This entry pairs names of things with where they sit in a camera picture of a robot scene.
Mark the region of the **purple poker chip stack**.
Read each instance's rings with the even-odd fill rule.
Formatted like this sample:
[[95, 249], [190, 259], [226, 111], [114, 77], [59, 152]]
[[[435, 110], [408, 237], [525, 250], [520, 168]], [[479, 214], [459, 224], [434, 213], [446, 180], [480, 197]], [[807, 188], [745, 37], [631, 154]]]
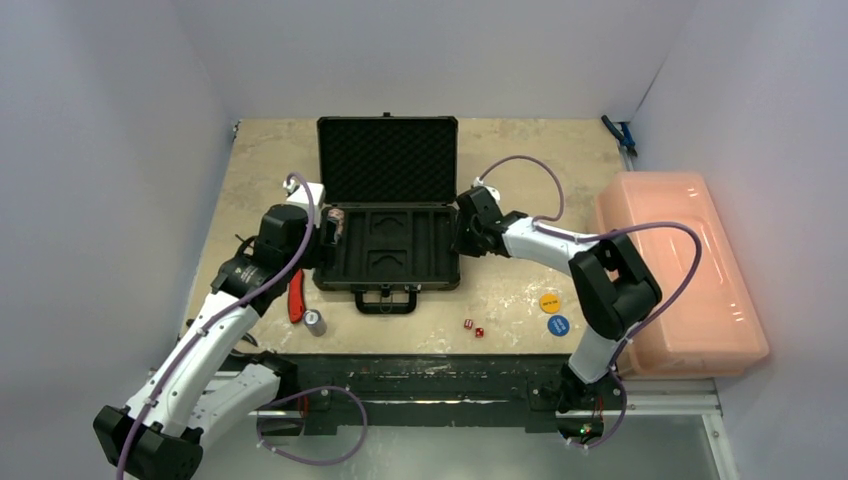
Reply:
[[320, 311], [307, 309], [302, 315], [302, 323], [315, 337], [321, 337], [327, 332], [327, 323]]

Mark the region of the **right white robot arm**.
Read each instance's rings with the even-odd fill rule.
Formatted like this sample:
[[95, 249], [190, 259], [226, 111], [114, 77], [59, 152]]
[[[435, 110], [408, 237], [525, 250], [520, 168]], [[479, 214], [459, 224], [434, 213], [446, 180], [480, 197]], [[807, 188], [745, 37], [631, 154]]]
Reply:
[[587, 323], [563, 366], [558, 409], [585, 408], [601, 391], [626, 336], [659, 304], [661, 288], [625, 234], [594, 238], [558, 228], [544, 229], [519, 211], [504, 213], [486, 187], [457, 198], [454, 249], [532, 261], [570, 276]]

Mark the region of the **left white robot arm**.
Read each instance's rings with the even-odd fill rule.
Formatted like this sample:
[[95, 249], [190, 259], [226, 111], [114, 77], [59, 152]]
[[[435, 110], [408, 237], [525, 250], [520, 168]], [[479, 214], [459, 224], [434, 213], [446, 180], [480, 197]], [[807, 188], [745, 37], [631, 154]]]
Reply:
[[162, 366], [124, 406], [96, 415], [95, 434], [119, 478], [189, 479], [205, 451], [249, 410], [295, 402], [290, 366], [265, 357], [215, 392], [206, 388], [293, 274], [318, 265], [319, 219], [316, 206], [272, 206], [258, 234], [220, 266], [197, 318]]

